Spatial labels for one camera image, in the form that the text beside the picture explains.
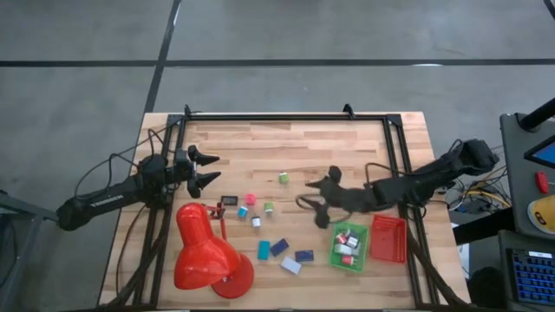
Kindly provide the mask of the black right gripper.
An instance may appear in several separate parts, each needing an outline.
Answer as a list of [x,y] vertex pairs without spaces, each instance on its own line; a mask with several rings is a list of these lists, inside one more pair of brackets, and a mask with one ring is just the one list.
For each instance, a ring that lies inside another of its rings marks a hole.
[[[375,211],[376,200],[370,191],[361,188],[343,188],[339,185],[342,171],[337,166],[331,166],[328,173],[319,180],[306,182],[308,187],[322,187],[325,201],[332,207],[342,208],[347,212],[366,213]],[[319,229],[327,229],[330,225],[330,215],[327,204],[317,203],[314,222]]]

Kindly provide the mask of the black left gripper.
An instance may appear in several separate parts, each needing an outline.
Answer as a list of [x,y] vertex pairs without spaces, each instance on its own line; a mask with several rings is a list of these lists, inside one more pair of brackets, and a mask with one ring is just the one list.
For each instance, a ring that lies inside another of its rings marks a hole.
[[197,173],[196,164],[207,166],[220,160],[219,156],[206,155],[196,146],[189,146],[187,151],[177,149],[174,153],[171,169],[171,182],[187,182],[187,191],[192,198],[199,198],[201,191],[221,175],[221,172]]

